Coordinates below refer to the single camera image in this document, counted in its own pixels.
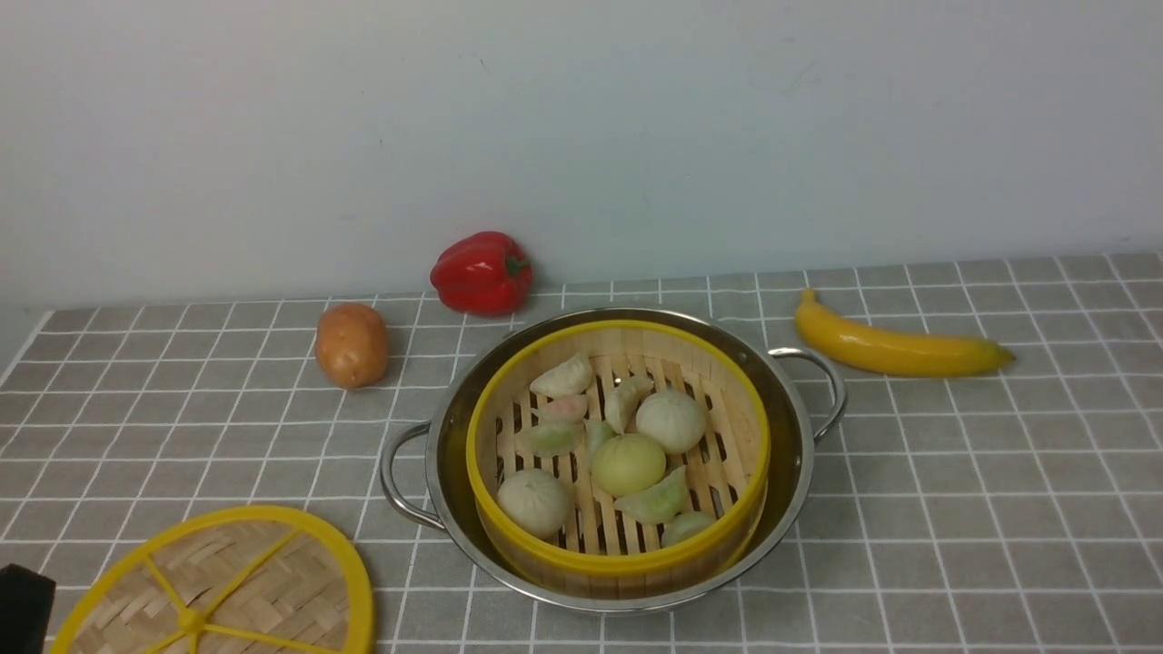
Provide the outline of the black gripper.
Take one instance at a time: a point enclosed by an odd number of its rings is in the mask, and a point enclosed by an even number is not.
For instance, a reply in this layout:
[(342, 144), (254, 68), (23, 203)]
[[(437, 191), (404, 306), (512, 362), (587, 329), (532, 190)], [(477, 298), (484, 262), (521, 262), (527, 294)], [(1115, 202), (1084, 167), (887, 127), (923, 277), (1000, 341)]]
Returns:
[(20, 564), (1, 568), (1, 653), (40, 654), (53, 614), (55, 581)]

